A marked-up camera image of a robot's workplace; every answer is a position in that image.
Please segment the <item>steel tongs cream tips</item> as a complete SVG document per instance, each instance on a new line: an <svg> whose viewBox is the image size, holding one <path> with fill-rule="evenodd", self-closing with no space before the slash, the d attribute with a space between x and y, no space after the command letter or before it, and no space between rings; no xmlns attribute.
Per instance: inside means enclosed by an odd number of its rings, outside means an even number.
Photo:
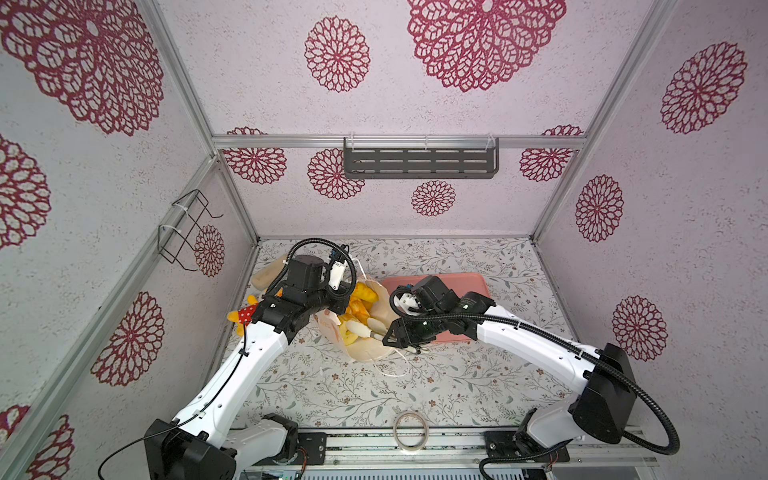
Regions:
<svg viewBox="0 0 768 480"><path fill-rule="evenodd" d="M344 325L346 326L346 328L347 328L347 330L349 332L354 333L355 335L357 335L360 338L372 338L372 339L380 342L384 346L391 347L391 348L395 348L396 347L392 342L387 343L385 341L385 335L384 334L382 334L382 333L380 333L380 332L378 332L376 330L371 329L369 326L367 326L367 325L365 325L365 324L363 324L363 323L361 323L361 322L359 322L357 320L347 320L347 321L344 322ZM397 346L396 348L397 349L406 350L406 351L408 351L410 353L413 353L413 354L421 354L422 353L422 349L420 347Z"/></svg>

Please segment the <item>white paper bag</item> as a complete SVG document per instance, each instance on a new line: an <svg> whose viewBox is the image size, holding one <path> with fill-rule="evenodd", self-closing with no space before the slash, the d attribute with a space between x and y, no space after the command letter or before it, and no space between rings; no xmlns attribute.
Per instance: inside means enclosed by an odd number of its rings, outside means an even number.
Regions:
<svg viewBox="0 0 768 480"><path fill-rule="evenodd" d="M373 319L370 321L370 326L373 330L385 334L392 321L397 318L388 303L389 292L382 284L366 275L359 260L354 259L353 263L357 274L356 283L366 283L377 292L379 297L371 310ZM337 315L326 309L313 315L313 322L319 328L320 333L337 350L351 360L369 364L380 375L387 378L404 378L411 373L412 364L399 349L384 346L372 338L360 338L352 345L345 346L340 338L338 328L338 317L342 314Z"/></svg>

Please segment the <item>yellow fake croissant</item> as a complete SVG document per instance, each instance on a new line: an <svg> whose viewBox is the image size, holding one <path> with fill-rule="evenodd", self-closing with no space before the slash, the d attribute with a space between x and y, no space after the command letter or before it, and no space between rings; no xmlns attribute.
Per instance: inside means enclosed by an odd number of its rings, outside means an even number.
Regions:
<svg viewBox="0 0 768 480"><path fill-rule="evenodd" d="M345 346L352 345L360 337L349 332L344 322L347 320L357 320L373 329L370 326L370 321L373 319L371 310L378 300L377 292L369 285L363 282L356 283L346 310L338 317L339 335Z"/></svg>

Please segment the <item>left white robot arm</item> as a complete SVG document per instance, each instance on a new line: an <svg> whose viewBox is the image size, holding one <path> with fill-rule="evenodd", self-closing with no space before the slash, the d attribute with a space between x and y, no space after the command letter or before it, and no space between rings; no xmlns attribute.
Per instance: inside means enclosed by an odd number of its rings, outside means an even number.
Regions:
<svg viewBox="0 0 768 480"><path fill-rule="evenodd" d="M288 420L266 419L231 433L240 408L259 379L322 310L343 314L350 295L322 287L304 292L285 286L249 308L237 348L172 422L156 420L144 438L151 479L236 479L280 456L292 436Z"/></svg>

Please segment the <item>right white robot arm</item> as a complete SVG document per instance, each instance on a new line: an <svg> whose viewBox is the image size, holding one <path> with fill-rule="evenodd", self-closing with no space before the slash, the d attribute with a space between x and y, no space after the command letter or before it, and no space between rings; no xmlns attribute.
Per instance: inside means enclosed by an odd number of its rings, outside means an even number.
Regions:
<svg viewBox="0 0 768 480"><path fill-rule="evenodd" d="M417 349L449 331L512 353L571 390L566 399L526 414L514 434L520 453L543 454L584 436L621 442L636 395L587 360L589 354L605 360L605 352L540 330L476 292L459 298L449 290L433 300L400 287L389 303L398 319L384 337L387 346Z"/></svg>

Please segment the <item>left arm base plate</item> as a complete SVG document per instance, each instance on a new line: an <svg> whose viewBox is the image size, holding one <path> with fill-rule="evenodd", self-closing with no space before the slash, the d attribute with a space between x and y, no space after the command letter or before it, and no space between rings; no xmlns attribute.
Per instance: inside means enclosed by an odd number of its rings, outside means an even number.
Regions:
<svg viewBox="0 0 768 480"><path fill-rule="evenodd" d="M324 465L327 453L327 435L318 432L289 433L282 449L276 456L259 462L261 466L308 466Z"/></svg>

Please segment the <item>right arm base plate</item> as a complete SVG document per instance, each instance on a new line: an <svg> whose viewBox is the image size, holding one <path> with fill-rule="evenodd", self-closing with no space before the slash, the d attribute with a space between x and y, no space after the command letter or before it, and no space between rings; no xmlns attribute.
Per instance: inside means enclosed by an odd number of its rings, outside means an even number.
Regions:
<svg viewBox="0 0 768 480"><path fill-rule="evenodd" d="M483 433L487 458L499 463L554 463L571 460L566 443L558 448L542 447L527 434L516 430L495 430Z"/></svg>

